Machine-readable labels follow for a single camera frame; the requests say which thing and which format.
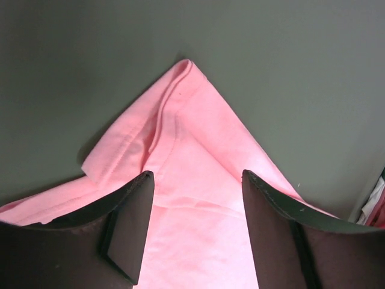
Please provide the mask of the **light pink t shirt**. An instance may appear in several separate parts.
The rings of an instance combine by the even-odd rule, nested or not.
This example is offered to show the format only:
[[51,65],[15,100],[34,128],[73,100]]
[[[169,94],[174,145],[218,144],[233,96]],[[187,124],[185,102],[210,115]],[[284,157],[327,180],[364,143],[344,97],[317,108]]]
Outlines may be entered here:
[[107,130],[82,178],[4,205],[1,220],[46,224],[149,170],[155,194],[140,288],[257,288],[242,172],[299,194],[190,60],[176,63]]

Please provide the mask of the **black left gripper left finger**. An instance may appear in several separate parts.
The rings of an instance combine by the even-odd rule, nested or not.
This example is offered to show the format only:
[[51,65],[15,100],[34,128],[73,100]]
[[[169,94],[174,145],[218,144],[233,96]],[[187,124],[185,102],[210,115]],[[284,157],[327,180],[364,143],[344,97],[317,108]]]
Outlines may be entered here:
[[1,223],[2,288],[132,288],[138,284],[155,189],[146,171],[48,224]]

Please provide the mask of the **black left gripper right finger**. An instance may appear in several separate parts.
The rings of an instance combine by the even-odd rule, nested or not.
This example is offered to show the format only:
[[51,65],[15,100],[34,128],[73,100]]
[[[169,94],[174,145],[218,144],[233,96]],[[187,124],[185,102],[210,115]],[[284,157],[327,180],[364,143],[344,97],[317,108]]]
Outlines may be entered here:
[[242,195],[260,288],[383,288],[384,230],[324,214],[249,170]]

